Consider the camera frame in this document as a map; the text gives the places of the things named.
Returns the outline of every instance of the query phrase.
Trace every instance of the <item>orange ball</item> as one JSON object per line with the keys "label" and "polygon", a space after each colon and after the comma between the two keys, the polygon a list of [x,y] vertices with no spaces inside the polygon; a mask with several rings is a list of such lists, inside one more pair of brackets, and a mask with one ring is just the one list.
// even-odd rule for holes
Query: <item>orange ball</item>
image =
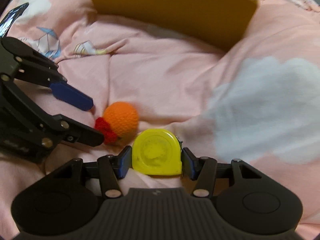
{"label": "orange ball", "polygon": [[103,114],[103,119],[118,137],[135,132],[138,128],[139,116],[137,110],[129,103],[115,102]]}

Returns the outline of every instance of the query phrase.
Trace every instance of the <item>pink blanket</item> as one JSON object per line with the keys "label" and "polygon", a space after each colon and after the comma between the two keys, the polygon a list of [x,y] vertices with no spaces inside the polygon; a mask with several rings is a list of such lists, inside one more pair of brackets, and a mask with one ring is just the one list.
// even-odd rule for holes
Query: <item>pink blanket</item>
{"label": "pink blanket", "polygon": [[[320,232],[320,7],[312,0],[259,1],[245,37],[226,53],[153,25],[97,15],[91,0],[14,0],[7,11],[30,6],[9,36],[59,63],[69,83],[94,99],[95,110],[82,112],[42,87],[20,87],[49,114],[89,126],[110,103],[127,101],[139,111],[140,131],[165,127],[197,156],[249,162],[299,196],[304,212],[297,230],[313,239]],[[88,162],[118,152],[59,145],[45,172],[74,157]],[[18,233],[13,198],[43,176],[38,166],[1,155],[5,239]],[[134,170],[120,185],[125,193],[188,187],[179,177],[153,179]]]}

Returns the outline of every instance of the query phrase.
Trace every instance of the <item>orange crocheted toy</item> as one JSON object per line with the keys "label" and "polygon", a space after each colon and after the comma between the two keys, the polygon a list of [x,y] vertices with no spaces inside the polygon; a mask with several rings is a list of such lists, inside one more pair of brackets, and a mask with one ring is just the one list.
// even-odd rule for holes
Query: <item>orange crocheted toy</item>
{"label": "orange crocheted toy", "polygon": [[137,110],[129,103],[115,102],[99,117],[95,129],[104,135],[104,143],[115,143],[118,139],[132,135],[138,128]]}

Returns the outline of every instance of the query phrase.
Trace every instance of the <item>ribbed black surface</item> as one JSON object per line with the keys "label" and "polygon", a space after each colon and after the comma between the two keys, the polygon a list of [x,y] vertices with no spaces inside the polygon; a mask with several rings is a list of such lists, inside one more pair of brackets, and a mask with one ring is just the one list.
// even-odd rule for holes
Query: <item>ribbed black surface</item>
{"label": "ribbed black surface", "polygon": [[62,236],[22,233],[15,240],[301,240],[290,231],[256,236],[239,231],[217,214],[208,199],[178,189],[131,189],[126,197],[107,200],[83,228]]}

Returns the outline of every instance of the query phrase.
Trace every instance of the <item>blue gripper pad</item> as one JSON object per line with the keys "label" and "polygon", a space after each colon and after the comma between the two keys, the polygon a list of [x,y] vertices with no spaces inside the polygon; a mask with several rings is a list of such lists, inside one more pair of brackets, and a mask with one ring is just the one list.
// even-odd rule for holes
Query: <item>blue gripper pad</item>
{"label": "blue gripper pad", "polygon": [[89,111],[93,107],[93,99],[91,97],[68,85],[64,81],[51,83],[50,88],[55,98],[83,111]]}

